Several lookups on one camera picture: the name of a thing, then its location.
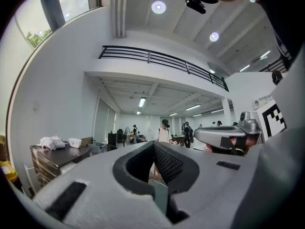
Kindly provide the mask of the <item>person's right hand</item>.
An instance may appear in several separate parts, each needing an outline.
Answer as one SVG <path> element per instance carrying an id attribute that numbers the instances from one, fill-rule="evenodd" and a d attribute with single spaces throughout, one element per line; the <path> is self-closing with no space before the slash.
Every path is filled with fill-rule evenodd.
<path id="1" fill-rule="evenodd" d="M 231 142 L 233 146 L 237 149 L 240 149 L 242 152 L 238 151 L 238 155 L 246 155 L 248 150 L 257 144 L 258 136 L 247 136 L 247 137 L 231 137 Z M 233 150 L 224 150 L 219 149 L 217 147 L 211 146 L 206 144 L 207 152 L 208 153 L 219 153 L 219 154 L 226 154 L 232 155 Z"/>

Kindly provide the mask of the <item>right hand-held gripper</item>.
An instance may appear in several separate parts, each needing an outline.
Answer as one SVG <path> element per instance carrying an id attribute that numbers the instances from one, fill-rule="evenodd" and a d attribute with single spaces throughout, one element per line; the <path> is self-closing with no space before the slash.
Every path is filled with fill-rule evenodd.
<path id="1" fill-rule="evenodd" d="M 238 126 L 210 126 L 198 128 L 194 137 L 205 144 L 219 149 L 233 148 L 232 137 L 258 135 L 258 142 L 286 129 L 285 121 L 274 99 L 270 99 L 250 112 L 242 112 Z"/>

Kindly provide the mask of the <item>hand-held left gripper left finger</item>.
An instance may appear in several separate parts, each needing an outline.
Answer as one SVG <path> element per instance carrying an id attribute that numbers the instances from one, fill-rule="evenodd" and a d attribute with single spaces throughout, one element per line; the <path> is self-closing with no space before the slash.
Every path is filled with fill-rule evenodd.
<path id="1" fill-rule="evenodd" d="M 148 183 L 154 143 L 91 156 L 47 184 L 32 214 L 48 229 L 165 229 Z"/>

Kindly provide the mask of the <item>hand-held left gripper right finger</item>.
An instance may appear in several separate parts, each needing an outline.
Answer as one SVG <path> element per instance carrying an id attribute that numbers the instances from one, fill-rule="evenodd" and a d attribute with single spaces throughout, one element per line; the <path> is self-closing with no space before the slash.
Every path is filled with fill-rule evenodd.
<path id="1" fill-rule="evenodd" d="M 247 156 L 206 153 L 154 142 L 154 161 L 168 187 L 167 214 L 153 209 L 164 228 L 230 228 L 257 166 L 261 146 Z"/>

